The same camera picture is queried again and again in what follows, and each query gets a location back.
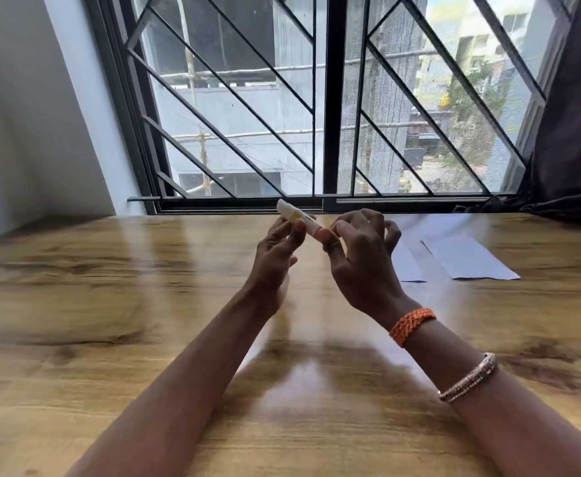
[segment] hand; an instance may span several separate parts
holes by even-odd
[[[361,209],[339,216],[332,231],[346,242],[348,253],[339,239],[323,249],[330,256],[332,276],[348,303],[388,331],[421,307],[405,294],[392,265],[391,254],[401,237],[394,221],[385,221],[380,212]]]
[[[283,303],[288,288],[288,269],[297,262],[293,252],[305,238],[305,222],[295,221],[293,225],[280,217],[257,245],[253,269],[243,291],[263,304],[268,317],[277,313]]]

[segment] wooden table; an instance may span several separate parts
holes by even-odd
[[[239,288],[273,219],[108,218],[0,239],[0,476],[63,474]],[[581,228],[394,219],[430,280],[406,291],[581,428]],[[522,280],[450,280],[419,243],[449,235]],[[319,245],[297,256],[191,475],[495,475],[409,356],[344,301]]]

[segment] gold bangle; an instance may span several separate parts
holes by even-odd
[[[493,353],[485,353],[485,358],[476,368],[461,378],[458,383],[452,385],[450,389],[442,393],[438,392],[438,398],[440,398],[440,401],[447,403],[453,402],[481,384],[496,368],[498,368],[496,356]]]

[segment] tube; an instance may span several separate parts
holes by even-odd
[[[294,222],[297,219],[301,219],[306,223],[306,232],[322,244],[325,244],[333,237],[336,238],[334,233],[328,228],[323,227],[312,217],[308,216],[304,211],[296,208],[283,199],[277,201],[277,212],[279,212],[289,221]]]

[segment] paper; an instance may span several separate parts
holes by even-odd
[[[520,279],[472,238],[425,239],[422,243],[452,279]]]
[[[392,252],[392,264],[394,264],[399,281],[427,281],[422,277],[421,268],[403,241],[399,241]]]

